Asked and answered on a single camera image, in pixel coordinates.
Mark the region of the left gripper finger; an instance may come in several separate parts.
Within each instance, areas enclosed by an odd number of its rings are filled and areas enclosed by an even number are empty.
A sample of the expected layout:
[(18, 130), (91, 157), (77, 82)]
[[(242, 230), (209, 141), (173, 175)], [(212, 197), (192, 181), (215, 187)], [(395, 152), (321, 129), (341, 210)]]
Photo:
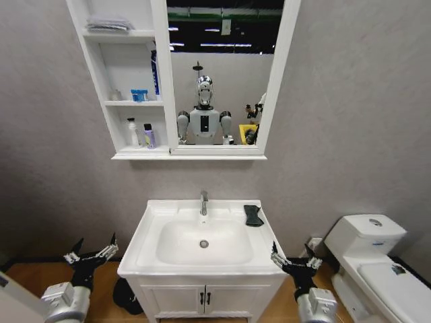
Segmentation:
[(119, 246), (117, 243), (117, 237), (116, 237), (116, 234), (113, 233), (109, 244), (105, 246), (103, 249), (101, 249), (100, 251), (91, 255), (90, 259), (106, 262), (110, 260), (117, 253), (118, 250), (119, 250)]
[(83, 245), (84, 238), (79, 239), (70, 249), (68, 253), (66, 253), (63, 258), (70, 266), (77, 266), (82, 263), (83, 258), (79, 254), (81, 247)]

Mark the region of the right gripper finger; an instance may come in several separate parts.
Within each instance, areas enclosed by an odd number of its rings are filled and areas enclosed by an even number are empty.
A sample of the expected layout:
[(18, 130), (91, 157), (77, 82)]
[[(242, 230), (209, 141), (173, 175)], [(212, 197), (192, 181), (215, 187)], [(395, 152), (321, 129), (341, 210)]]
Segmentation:
[(323, 263), (323, 259), (308, 244), (305, 244), (304, 247), (308, 256), (306, 266), (313, 270), (318, 270)]
[(277, 244), (275, 243), (275, 241), (273, 241), (273, 244), (272, 244), (271, 260), (279, 268), (283, 268), (287, 265), (287, 260), (278, 253)]

